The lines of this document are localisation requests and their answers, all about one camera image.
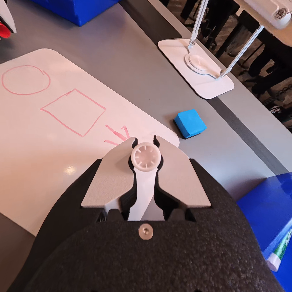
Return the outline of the white document stand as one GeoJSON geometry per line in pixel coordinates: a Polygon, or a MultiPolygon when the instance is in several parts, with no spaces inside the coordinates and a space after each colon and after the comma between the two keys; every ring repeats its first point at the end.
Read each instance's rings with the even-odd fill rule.
{"type": "Polygon", "coordinates": [[[277,31],[285,29],[291,23],[291,1],[236,2],[258,21],[259,27],[226,69],[221,69],[197,44],[199,26],[203,20],[207,0],[201,1],[190,39],[168,39],[158,42],[160,51],[197,95],[206,100],[224,94],[235,87],[227,74],[264,28],[272,28],[277,31]]]}

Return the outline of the white whiteboard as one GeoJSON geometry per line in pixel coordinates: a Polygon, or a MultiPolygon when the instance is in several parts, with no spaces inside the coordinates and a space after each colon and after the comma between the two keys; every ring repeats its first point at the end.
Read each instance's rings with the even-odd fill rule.
{"type": "Polygon", "coordinates": [[[65,190],[130,137],[165,125],[52,49],[1,64],[1,213],[36,236],[65,190]]]}

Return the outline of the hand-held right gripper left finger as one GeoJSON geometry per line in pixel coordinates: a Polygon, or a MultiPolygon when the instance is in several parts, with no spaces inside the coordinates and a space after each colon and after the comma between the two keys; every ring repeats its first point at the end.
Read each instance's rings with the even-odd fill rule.
{"type": "Polygon", "coordinates": [[[137,179],[130,156],[137,138],[131,137],[110,150],[101,159],[81,203],[83,208],[101,208],[108,213],[117,209],[128,220],[137,200],[137,179]]]}

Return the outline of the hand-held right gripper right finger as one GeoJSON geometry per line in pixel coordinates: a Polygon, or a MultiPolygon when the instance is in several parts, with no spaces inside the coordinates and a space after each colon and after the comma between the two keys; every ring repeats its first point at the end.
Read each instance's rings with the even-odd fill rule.
{"type": "Polygon", "coordinates": [[[182,150],[154,136],[154,145],[161,153],[155,176],[154,200],[167,221],[173,210],[180,209],[184,217],[188,209],[210,208],[211,203],[190,159],[182,150]]]}

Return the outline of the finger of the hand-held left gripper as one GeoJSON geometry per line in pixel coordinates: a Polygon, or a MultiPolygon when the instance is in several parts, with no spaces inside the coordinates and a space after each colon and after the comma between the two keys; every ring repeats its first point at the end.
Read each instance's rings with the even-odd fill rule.
{"type": "Polygon", "coordinates": [[[5,0],[0,1],[0,21],[11,33],[17,33],[13,16],[5,0]]]}

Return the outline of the green whiteboard marker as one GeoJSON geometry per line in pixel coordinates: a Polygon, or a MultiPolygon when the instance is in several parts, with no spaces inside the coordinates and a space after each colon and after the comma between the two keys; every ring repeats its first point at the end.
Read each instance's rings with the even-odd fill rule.
{"type": "Polygon", "coordinates": [[[289,245],[292,236],[292,229],[290,229],[287,234],[283,237],[282,241],[276,247],[276,249],[270,254],[266,260],[268,267],[272,272],[277,272],[279,266],[282,262],[286,249],[289,245]]]}

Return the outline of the blue whiteboard eraser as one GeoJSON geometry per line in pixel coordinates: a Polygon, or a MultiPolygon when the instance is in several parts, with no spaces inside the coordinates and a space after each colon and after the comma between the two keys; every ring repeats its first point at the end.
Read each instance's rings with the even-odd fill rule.
{"type": "Polygon", "coordinates": [[[179,112],[173,122],[185,140],[197,136],[207,129],[195,109],[179,112]]]}

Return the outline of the blue plastic bin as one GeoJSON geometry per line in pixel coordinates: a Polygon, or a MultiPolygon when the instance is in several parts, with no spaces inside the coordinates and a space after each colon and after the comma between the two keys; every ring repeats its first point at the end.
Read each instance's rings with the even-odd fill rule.
{"type": "Polygon", "coordinates": [[[32,2],[81,27],[119,0],[32,0],[32,2]]]}
{"type": "MultiPolygon", "coordinates": [[[[292,226],[292,174],[267,178],[237,204],[267,260],[292,226]]],[[[291,291],[291,239],[278,271],[272,273],[285,291],[291,291]]]]}

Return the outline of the red marker cap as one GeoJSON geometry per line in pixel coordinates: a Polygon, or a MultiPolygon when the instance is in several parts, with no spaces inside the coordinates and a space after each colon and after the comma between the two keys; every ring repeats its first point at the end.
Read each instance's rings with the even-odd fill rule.
{"type": "Polygon", "coordinates": [[[2,22],[0,22],[0,38],[9,38],[11,36],[11,31],[9,30],[9,28],[3,24],[2,22]]]}

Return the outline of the white red-label whiteboard marker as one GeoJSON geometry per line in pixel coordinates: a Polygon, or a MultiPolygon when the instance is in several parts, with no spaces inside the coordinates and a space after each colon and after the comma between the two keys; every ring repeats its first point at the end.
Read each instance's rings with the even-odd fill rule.
{"type": "Polygon", "coordinates": [[[154,143],[142,142],[133,148],[130,158],[134,168],[150,172],[159,166],[162,156],[154,143]]]}

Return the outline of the black table mat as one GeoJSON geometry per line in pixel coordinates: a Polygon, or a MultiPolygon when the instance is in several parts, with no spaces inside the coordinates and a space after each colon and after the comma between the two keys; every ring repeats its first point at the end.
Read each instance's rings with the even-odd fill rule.
{"type": "Polygon", "coordinates": [[[121,0],[119,4],[155,45],[162,40],[182,38],[180,33],[147,0],[121,0]]]}

